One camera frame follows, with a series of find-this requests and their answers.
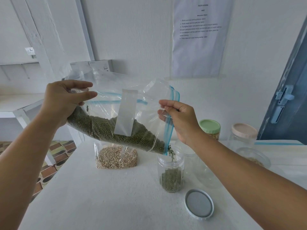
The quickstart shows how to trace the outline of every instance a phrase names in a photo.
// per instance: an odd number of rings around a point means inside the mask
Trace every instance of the instruction list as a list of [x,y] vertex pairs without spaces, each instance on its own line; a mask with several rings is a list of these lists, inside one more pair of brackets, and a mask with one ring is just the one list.
[[233,0],[175,0],[174,78],[219,74]]

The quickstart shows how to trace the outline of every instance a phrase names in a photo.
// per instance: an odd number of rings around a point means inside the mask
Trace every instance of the jar with pink lid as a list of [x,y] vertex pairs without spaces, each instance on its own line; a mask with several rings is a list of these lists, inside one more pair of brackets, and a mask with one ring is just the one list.
[[258,135],[258,130],[246,123],[232,125],[227,147],[236,152],[241,147],[252,148]]

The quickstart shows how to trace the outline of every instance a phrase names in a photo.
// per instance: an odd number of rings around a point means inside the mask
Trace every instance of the tiled floor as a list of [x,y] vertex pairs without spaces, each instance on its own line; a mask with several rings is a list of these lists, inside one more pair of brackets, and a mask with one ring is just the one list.
[[[0,154],[10,145],[11,142],[0,142]],[[42,189],[48,184],[51,178],[67,161],[71,154],[75,151],[76,146],[73,141],[53,141],[50,145],[51,154],[53,155],[56,164],[54,166],[47,165],[44,162],[41,168],[32,200],[41,192]]]

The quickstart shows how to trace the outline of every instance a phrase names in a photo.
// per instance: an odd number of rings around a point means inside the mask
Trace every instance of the forearm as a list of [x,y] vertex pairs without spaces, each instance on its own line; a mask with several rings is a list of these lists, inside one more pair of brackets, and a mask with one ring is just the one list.
[[205,133],[189,145],[264,229],[307,229],[307,191],[241,157]]
[[18,228],[56,130],[38,114],[0,156],[0,229]]

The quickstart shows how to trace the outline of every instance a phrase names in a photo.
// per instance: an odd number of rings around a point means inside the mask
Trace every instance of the gray lid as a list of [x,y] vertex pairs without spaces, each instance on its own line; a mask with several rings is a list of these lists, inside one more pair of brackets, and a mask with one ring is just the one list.
[[191,189],[185,195],[185,207],[198,220],[212,216],[214,205],[211,197],[201,189]]

